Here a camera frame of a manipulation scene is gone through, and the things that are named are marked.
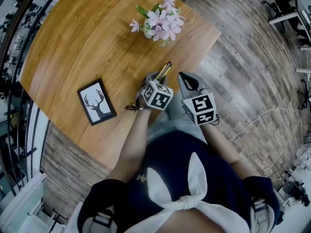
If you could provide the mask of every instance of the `white bow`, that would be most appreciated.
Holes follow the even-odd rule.
[[[219,204],[209,204],[202,199],[207,194],[207,180],[203,164],[194,152],[191,155],[188,169],[188,187],[191,196],[182,196],[173,202],[165,183],[152,168],[147,170],[149,198],[164,210],[132,226],[125,233],[155,233],[177,210],[196,208],[226,233],[250,233],[246,221],[237,213]]]

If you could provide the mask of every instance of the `forearm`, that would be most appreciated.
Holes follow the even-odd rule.
[[[106,179],[128,182],[140,168],[146,151],[146,138],[150,110],[138,111],[127,135],[115,168]]]
[[[233,164],[240,159],[232,144],[228,142],[225,136],[214,125],[206,123],[201,125],[200,128],[208,144],[213,146],[213,149],[221,158],[229,164]]]
[[[134,123],[122,147],[119,159],[141,160],[146,150],[146,138],[150,110],[138,111]]]
[[[233,167],[242,180],[249,176],[259,176],[255,170],[252,170],[247,164],[242,162],[232,144],[214,125],[206,123],[200,127],[208,144],[213,147],[219,157]]]

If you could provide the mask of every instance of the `desk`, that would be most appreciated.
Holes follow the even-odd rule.
[[[298,17],[299,21],[301,22],[302,29],[306,31],[308,39],[311,42],[311,27],[309,23],[305,20],[302,12],[304,11],[307,15],[309,15],[311,11],[308,10],[308,6],[311,5],[311,0],[295,0],[296,2],[296,12],[292,12],[281,17],[277,17],[269,21],[269,24],[275,24],[277,22],[285,21],[293,17]],[[311,47],[301,47],[300,50],[311,50]]]
[[[131,19],[144,22],[136,5],[151,9],[161,0],[60,0],[30,47],[20,83],[44,114],[74,143],[113,168],[135,113],[142,79],[172,62],[169,86],[177,74],[195,71],[220,32],[190,7],[176,1],[186,18],[177,40],[167,47],[131,33]],[[101,78],[117,117],[91,126],[77,90]]]

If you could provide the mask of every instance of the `green leaf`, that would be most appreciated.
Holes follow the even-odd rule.
[[[170,44],[170,42],[171,42],[170,40],[163,40],[162,46],[166,47],[167,45]]]
[[[149,18],[147,15],[148,11],[146,11],[143,7],[136,5],[136,10],[141,13],[144,17]]]
[[[152,8],[152,10],[151,11],[153,11],[153,12],[156,12],[156,10],[159,8],[159,3],[157,3],[153,8]]]

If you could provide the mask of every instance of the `black cable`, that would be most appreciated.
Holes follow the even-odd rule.
[[[219,121],[220,121],[220,116],[218,115],[218,114],[216,114],[216,117],[217,117],[217,119],[216,119],[216,123],[214,124],[214,123],[211,123],[211,125],[214,125],[214,126],[217,126],[218,124],[219,124]]]
[[[277,171],[275,171],[274,173],[270,174],[268,178],[270,178],[272,175],[274,175],[274,174],[277,173],[277,172],[284,171],[284,170],[282,169],[283,166],[284,166],[284,163],[282,163],[282,165],[281,165],[281,167],[279,168],[279,170],[277,170]]]
[[[139,99],[136,100],[136,102],[130,103],[125,107],[128,111],[141,111],[146,107],[146,104],[140,103]]]

